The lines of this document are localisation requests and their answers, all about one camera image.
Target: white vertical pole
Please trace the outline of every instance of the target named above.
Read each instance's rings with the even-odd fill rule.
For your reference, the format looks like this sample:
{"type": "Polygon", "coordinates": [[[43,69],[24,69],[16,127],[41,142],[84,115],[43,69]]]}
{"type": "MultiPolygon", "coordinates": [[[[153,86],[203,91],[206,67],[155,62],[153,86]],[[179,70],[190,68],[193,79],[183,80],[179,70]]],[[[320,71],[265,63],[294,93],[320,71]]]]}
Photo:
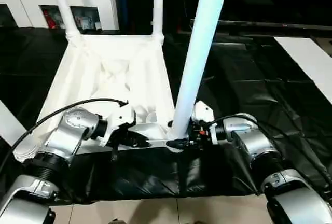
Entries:
{"type": "Polygon", "coordinates": [[[163,0],[154,0],[154,16],[152,37],[163,44],[162,33],[163,0]]]}
{"type": "Polygon", "coordinates": [[[80,33],[76,27],[72,11],[67,3],[67,0],[57,0],[57,2],[63,23],[66,26],[66,36],[72,37],[79,35],[80,33]]]}
{"type": "Polygon", "coordinates": [[[199,0],[169,138],[182,138],[187,128],[224,0],[199,0]]]}

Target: white tube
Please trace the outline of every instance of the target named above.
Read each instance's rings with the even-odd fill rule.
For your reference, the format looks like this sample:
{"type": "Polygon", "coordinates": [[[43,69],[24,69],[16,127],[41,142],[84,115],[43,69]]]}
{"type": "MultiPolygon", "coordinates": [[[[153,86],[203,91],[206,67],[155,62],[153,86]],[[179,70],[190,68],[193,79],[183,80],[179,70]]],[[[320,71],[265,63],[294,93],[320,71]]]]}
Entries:
{"type": "Polygon", "coordinates": [[[163,44],[162,33],[163,0],[154,0],[154,16],[152,37],[163,44]]]}
{"type": "Polygon", "coordinates": [[[73,37],[79,35],[76,27],[72,11],[67,3],[67,0],[57,0],[60,14],[64,25],[66,26],[66,36],[73,37]]]}
{"type": "Polygon", "coordinates": [[[224,0],[199,0],[169,138],[187,134],[206,60],[224,0]]]}

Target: cabinet door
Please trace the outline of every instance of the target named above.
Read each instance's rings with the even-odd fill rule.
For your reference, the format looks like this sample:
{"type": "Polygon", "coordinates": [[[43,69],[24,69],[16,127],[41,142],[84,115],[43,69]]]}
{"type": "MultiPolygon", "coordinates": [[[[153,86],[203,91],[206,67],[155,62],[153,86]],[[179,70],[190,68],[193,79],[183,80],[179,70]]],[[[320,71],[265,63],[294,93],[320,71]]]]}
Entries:
{"type": "Polygon", "coordinates": [[[0,7],[4,15],[11,15],[18,27],[30,27],[31,22],[27,17],[24,7],[20,0],[0,0],[0,7]]]}
{"type": "MultiPolygon", "coordinates": [[[[103,30],[118,30],[115,0],[67,0],[70,6],[95,7],[103,30]]],[[[56,0],[22,0],[33,27],[48,28],[42,9],[58,5],[56,0]]]]}

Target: black cable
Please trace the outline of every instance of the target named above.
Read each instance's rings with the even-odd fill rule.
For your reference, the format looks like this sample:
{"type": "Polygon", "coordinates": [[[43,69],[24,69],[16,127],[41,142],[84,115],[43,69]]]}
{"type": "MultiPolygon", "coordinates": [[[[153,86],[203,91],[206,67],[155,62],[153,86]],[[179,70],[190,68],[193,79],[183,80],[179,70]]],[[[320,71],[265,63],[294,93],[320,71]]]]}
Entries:
{"type": "Polygon", "coordinates": [[[233,179],[236,179],[237,181],[239,181],[242,185],[245,186],[245,188],[247,188],[249,190],[249,192],[256,192],[257,193],[257,190],[255,189],[252,189],[245,181],[243,181],[242,179],[234,176],[233,179]]]}
{"type": "Polygon", "coordinates": [[[96,98],[96,99],[88,99],[88,100],[83,100],[83,101],[79,101],[73,104],[70,104],[68,106],[65,106],[59,110],[56,110],[54,112],[52,112],[51,114],[43,117],[42,119],[40,119],[33,127],[31,127],[29,130],[27,130],[25,133],[22,134],[22,136],[20,136],[15,143],[13,144],[13,146],[10,148],[10,150],[7,152],[5,158],[3,159],[1,166],[0,166],[0,175],[6,165],[6,162],[8,160],[8,158],[10,157],[10,155],[13,153],[13,151],[19,146],[19,144],[30,134],[32,133],[38,126],[40,126],[42,123],[44,123],[46,120],[52,118],[53,116],[66,111],[72,107],[78,106],[78,105],[82,105],[85,103],[90,103],[90,102],[96,102],[96,101],[108,101],[108,102],[116,102],[121,106],[127,105],[128,103],[123,102],[123,101],[119,101],[119,100],[115,100],[115,99],[109,99],[109,98],[96,98]]]}

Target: floor tile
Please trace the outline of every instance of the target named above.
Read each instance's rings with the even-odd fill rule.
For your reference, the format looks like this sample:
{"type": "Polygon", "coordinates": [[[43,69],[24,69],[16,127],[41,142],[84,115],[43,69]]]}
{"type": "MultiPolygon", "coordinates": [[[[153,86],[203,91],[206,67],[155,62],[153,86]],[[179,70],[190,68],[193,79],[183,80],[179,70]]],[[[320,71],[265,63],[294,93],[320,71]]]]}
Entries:
{"type": "Polygon", "coordinates": [[[70,224],[178,224],[176,199],[128,200],[75,205],[70,224]]]}
{"type": "Polygon", "coordinates": [[[270,224],[264,196],[178,199],[180,224],[270,224]]]}
{"type": "Polygon", "coordinates": [[[54,224],[68,224],[71,218],[73,206],[53,206],[51,209],[56,213],[54,224]]]}

